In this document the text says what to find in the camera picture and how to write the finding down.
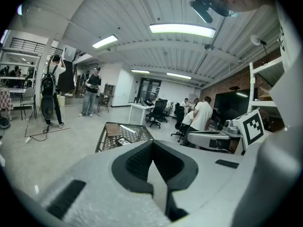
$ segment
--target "tv screen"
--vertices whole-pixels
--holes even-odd
[[[255,88],[254,100],[258,98],[258,89]],[[217,94],[214,101],[214,109],[217,110],[221,123],[235,119],[247,112],[250,100],[250,90],[240,90],[229,93]]]

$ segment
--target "jeans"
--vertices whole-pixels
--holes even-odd
[[[184,145],[184,146],[188,146],[188,147],[191,147],[191,148],[194,148],[194,147],[195,147],[195,145],[191,144],[191,143],[188,142],[188,140],[187,140],[188,133],[190,133],[190,132],[195,132],[195,131],[198,131],[198,130],[196,130],[196,129],[194,129],[194,128],[192,128],[192,127],[189,126],[189,128],[188,128],[187,131],[186,131],[186,135],[185,135],[185,138],[184,138],[184,141],[183,141],[183,145]]]
[[[84,96],[84,102],[83,102],[83,107],[82,107],[82,114],[85,115],[87,108],[88,114],[91,114],[92,107],[94,105],[95,99],[96,99],[97,94],[96,93],[91,93],[89,91],[85,92]]]
[[[59,103],[58,103],[58,98],[57,98],[57,94],[56,93],[53,95],[53,101],[54,101],[54,109],[56,111],[58,123],[62,124],[62,121],[61,121],[61,111],[60,111],[60,106],[59,106]],[[51,124],[51,121],[48,120],[48,119],[46,119],[45,122],[47,124]]]

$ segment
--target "fluorescent light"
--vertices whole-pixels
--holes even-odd
[[[19,5],[19,7],[17,8],[17,13],[19,15],[22,15],[22,5]]]
[[[191,77],[179,75],[179,74],[173,74],[173,73],[167,73],[168,76],[174,76],[174,77],[179,77],[179,78],[185,78],[185,79],[191,79]]]
[[[146,73],[146,74],[150,73],[148,70],[132,70],[132,72]]]
[[[150,25],[152,33],[184,33],[213,38],[216,30],[191,24],[155,24]]]
[[[118,38],[116,36],[112,35],[110,37],[107,37],[107,38],[105,38],[105,39],[103,39],[103,40],[101,40],[101,41],[93,44],[93,47],[95,47],[97,49],[97,48],[100,48],[100,47],[102,47],[102,46],[104,46],[106,44],[115,42],[117,40],[118,40]]]
[[[243,94],[243,93],[237,93],[237,95],[243,96],[243,97],[248,97],[246,94]]]

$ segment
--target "computer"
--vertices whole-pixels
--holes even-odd
[[[145,106],[145,107],[148,106],[148,105],[144,102],[144,98],[143,98],[143,97],[140,98],[140,101],[141,101],[141,104],[142,104],[143,106]]]

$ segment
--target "floor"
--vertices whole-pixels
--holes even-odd
[[[99,116],[93,113],[92,118],[78,117],[81,107],[81,104],[63,107],[61,113],[62,121],[65,123],[64,130],[58,131],[58,122],[54,118],[50,130],[52,133],[47,134],[45,141],[32,139],[20,148],[0,149],[0,154],[5,159],[5,172],[14,187],[36,199],[39,193],[67,168],[85,156],[95,154],[98,139],[106,122],[128,122],[130,107],[109,108],[109,113],[101,107],[98,113],[95,105],[93,111]],[[36,135],[37,140],[45,139],[45,135],[37,135],[46,129],[43,117],[38,113],[37,119],[34,119],[33,114],[30,118],[31,113],[31,108],[26,109],[26,119],[22,121],[18,108],[12,112],[11,127],[4,132],[1,148],[22,146],[25,143],[25,136],[29,135]],[[131,124],[139,124],[140,116],[141,111],[133,109]],[[168,118],[168,123],[163,122],[161,129],[156,125],[150,128],[150,124],[143,123],[155,139],[177,143],[178,137],[170,136],[176,132],[175,119]]]

